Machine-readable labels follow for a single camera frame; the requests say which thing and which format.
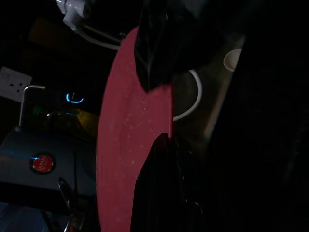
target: metal handle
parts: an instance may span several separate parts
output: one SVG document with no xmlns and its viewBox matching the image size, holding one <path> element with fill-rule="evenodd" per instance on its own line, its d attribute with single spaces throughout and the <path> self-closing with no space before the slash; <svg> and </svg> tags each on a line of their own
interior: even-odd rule
<svg viewBox="0 0 309 232">
<path fill-rule="evenodd" d="M 25 110 L 25 101 L 26 101 L 26 93 L 31 90 L 31 89 L 41 89 L 41 90 L 45 90 L 46 87 L 45 86 L 37 86 L 37 85 L 29 85 L 27 87 L 25 87 L 23 93 L 23 99 L 21 101 L 21 107 L 20 107 L 20 114 L 19 114 L 19 122 L 18 122 L 18 127 L 22 127 L 23 126 L 23 119 L 24 119 L 24 110 Z"/>
</svg>

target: white plug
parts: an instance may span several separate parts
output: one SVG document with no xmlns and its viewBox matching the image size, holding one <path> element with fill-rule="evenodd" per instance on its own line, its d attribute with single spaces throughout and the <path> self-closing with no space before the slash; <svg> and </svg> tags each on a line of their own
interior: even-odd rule
<svg viewBox="0 0 309 232">
<path fill-rule="evenodd" d="M 82 18 L 89 18 L 91 6 L 86 0 L 56 0 L 61 12 L 65 15 L 63 22 L 76 30 Z"/>
</svg>

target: white cable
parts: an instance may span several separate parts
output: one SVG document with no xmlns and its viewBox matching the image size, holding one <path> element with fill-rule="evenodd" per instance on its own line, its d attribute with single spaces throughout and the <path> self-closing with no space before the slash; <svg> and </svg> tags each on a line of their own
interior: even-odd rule
<svg viewBox="0 0 309 232">
<path fill-rule="evenodd" d="M 174 122 L 176 122 L 179 119 L 182 119 L 182 118 L 188 116 L 189 114 L 191 114 L 197 108 L 197 106 L 198 106 L 198 104 L 199 104 L 199 102 L 201 101 L 201 98 L 202 98 L 202 83 L 201 83 L 201 80 L 200 80 L 198 74 L 194 70 L 189 70 L 189 72 L 194 77 L 194 79 L 197 83 L 197 99 L 196 99 L 195 103 L 191 106 L 190 109 L 188 109 L 186 112 L 184 112 L 180 115 L 175 116 Z"/>
<path fill-rule="evenodd" d="M 105 42 L 102 42 L 102 41 L 97 40 L 95 38 L 92 38 L 91 36 L 87 35 L 86 33 L 82 32 L 82 31 L 78 31 L 77 33 L 80 36 L 82 36 L 85 40 L 87 40 L 87 41 L 89 41 L 89 42 L 91 42 L 95 45 L 105 47 L 105 48 L 109 48 L 109 49 L 112 49 L 112 50 L 118 50 L 119 49 L 119 46 L 109 44 L 109 43 L 105 43 Z"/>
<path fill-rule="evenodd" d="M 84 23 L 82 26 L 83 26 L 84 28 L 86 28 L 86 29 L 88 29 L 88 30 L 90 30 L 90 31 L 92 31 L 92 32 L 94 32 L 94 33 L 100 35 L 100 36 L 103 36 L 103 37 L 105 37 L 105 38 L 107 38 L 107 39 L 109 39 L 109 40 L 112 40 L 112 41 L 114 41 L 114 42 L 116 42 L 116 43 L 118 43 L 118 44 L 121 43 L 121 40 L 119 40 L 119 39 L 113 37 L 112 35 L 109 35 L 109 34 L 103 32 L 103 31 L 101 31 L 101 30 L 99 30 L 99 29 L 96 29 L 95 27 L 93 27 L 93 26 L 91 26 L 91 25 L 88 25 L 88 24 L 85 24 L 85 23 Z"/>
</svg>

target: white bowl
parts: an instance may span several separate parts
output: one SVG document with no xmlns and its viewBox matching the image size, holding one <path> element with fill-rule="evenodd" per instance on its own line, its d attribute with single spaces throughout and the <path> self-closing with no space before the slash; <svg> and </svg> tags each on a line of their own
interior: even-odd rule
<svg viewBox="0 0 309 232">
<path fill-rule="evenodd" d="M 224 66 L 231 72 L 235 71 L 241 51 L 242 49 L 234 49 L 229 51 L 223 59 Z"/>
</svg>

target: white power socket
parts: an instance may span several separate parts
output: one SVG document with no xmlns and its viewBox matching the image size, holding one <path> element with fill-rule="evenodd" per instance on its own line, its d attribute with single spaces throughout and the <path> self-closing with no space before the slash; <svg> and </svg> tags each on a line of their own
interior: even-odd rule
<svg viewBox="0 0 309 232">
<path fill-rule="evenodd" d="M 21 102 L 24 88 L 30 84 L 31 76 L 2 67 L 0 71 L 0 96 Z"/>
</svg>

